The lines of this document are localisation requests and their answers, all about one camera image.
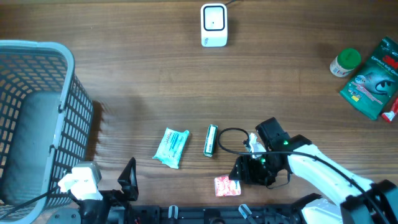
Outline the red patterned small box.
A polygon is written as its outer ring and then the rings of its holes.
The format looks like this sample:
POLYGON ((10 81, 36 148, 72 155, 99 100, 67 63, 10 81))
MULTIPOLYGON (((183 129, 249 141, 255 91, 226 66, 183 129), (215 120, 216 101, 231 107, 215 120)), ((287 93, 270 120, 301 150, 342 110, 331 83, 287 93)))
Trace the red patterned small box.
POLYGON ((228 197, 241 195, 241 186, 238 180, 230 180, 227 175, 215 177, 215 196, 228 197))

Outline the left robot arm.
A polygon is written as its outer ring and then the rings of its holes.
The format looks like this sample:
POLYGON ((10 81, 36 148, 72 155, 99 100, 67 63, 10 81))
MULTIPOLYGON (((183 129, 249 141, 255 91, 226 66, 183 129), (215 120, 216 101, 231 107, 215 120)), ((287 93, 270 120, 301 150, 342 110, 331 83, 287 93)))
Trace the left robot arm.
POLYGON ((99 190, 102 176, 94 161, 79 162, 58 183, 78 205, 56 211, 48 223, 140 223, 131 202, 136 201, 139 190, 136 179, 136 160, 131 158, 118 177, 120 190, 99 190))

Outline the green white small tube box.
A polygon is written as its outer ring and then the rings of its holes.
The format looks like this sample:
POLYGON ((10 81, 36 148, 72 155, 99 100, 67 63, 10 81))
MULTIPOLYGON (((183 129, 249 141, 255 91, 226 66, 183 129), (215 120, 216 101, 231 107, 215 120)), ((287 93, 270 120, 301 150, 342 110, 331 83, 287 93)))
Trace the green white small tube box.
POLYGON ((208 132, 206 134, 205 146, 203 150, 203 154, 206 157, 212 157, 216 144, 218 127, 214 124, 209 125, 208 132))

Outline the green lidded jar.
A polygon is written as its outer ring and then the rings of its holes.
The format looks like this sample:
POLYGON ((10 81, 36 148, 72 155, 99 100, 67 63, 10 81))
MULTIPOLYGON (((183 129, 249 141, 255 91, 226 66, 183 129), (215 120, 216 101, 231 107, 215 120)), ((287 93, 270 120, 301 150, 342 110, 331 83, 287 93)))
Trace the green lidded jar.
POLYGON ((348 76, 361 63, 361 55, 356 49, 342 50, 330 64, 330 72, 336 77, 348 76))

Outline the mint wet wipes pack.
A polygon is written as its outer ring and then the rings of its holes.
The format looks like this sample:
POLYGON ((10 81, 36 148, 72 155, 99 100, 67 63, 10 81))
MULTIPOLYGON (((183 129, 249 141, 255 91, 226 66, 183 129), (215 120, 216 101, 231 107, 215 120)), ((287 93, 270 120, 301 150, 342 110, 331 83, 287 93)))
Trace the mint wet wipes pack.
POLYGON ((153 159, 159 160, 172 169, 179 169, 179 162, 189 134, 189 130, 178 132, 166 128, 153 159))

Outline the green glove package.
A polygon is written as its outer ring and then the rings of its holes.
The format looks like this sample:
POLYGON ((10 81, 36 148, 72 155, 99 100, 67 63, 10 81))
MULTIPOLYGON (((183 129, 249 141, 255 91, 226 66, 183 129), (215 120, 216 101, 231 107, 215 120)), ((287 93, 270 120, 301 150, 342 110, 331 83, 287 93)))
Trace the green glove package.
POLYGON ((355 109, 376 120, 397 92, 397 42, 383 38, 340 91, 355 109))

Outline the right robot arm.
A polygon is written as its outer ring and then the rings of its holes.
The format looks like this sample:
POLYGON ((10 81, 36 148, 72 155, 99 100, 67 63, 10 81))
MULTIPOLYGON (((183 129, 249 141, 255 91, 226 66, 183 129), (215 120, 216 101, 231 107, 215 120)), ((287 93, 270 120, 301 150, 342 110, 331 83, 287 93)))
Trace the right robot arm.
POLYGON ((397 186, 360 177, 324 155, 302 135, 285 132, 275 118, 256 126, 243 142, 246 152, 229 174, 231 180, 271 189, 277 174, 286 170, 314 187, 290 205, 267 205, 266 223, 397 223, 397 186))

